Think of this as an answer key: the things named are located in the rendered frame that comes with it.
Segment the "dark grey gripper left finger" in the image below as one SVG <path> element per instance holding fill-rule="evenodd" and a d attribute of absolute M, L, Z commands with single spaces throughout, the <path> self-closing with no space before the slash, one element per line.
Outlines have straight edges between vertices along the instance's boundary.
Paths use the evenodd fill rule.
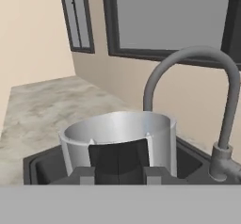
<path fill-rule="evenodd" d="M 95 168 L 77 167 L 70 176 L 54 181 L 53 184 L 95 185 Z"/>

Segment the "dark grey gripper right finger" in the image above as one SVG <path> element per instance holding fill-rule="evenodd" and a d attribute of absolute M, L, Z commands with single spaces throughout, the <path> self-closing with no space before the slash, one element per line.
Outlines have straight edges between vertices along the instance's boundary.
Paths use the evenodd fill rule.
<path fill-rule="evenodd" d="M 187 184 L 185 179 L 179 179 L 169 174 L 163 167 L 144 167 L 144 183 L 146 185 Z"/>

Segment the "silver metal jug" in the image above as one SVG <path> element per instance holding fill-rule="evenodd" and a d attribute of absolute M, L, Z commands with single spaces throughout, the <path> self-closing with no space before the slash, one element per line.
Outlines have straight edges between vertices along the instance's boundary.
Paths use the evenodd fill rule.
<path fill-rule="evenodd" d="M 80 120 L 58 133 L 67 174 L 89 167 L 89 147 L 146 140 L 152 167 L 165 167 L 177 176 L 176 120 L 150 111 L 118 111 Z"/>

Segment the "dark grey sink basin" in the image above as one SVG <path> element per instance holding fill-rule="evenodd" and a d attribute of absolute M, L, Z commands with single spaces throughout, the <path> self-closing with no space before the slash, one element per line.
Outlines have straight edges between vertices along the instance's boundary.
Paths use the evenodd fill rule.
<path fill-rule="evenodd" d="M 187 184 L 216 184 L 209 175 L 211 156 L 178 138 L 176 140 L 177 178 Z M 89 147 L 90 167 L 95 168 L 95 184 L 138 185 L 144 183 L 144 167 L 148 161 L 146 140 Z M 63 151 L 56 146 L 24 159 L 25 184 L 53 184 L 68 177 Z"/>

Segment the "grey sink faucet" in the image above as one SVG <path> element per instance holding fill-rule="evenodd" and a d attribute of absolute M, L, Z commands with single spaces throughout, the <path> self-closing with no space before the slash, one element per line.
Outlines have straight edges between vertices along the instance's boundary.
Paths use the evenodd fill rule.
<path fill-rule="evenodd" d="M 151 73 L 143 95 L 143 110 L 153 110 L 153 94 L 162 75 L 176 63 L 193 56 L 207 56 L 220 63 L 227 74 L 229 87 L 218 142 L 213 145 L 209 175 L 216 182 L 233 177 L 241 183 L 241 164 L 232 160 L 233 148 L 229 145 L 233 121 L 240 92 L 240 73 L 233 60 L 222 51 L 210 46 L 191 46 L 181 49 L 159 63 Z"/>

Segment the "narrow dark-framed window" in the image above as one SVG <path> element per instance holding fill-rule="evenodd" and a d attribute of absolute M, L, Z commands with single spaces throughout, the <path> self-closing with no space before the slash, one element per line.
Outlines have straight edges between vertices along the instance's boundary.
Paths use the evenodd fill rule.
<path fill-rule="evenodd" d="M 72 52 L 94 54 L 88 0 L 61 0 Z"/>

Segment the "large dark-framed window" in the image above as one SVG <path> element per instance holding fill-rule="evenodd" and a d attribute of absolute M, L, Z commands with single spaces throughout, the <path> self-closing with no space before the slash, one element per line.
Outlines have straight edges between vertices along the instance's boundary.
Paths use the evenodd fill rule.
<path fill-rule="evenodd" d="M 241 70 L 241 0 L 103 0 L 110 56 L 160 61 L 215 47 Z"/>

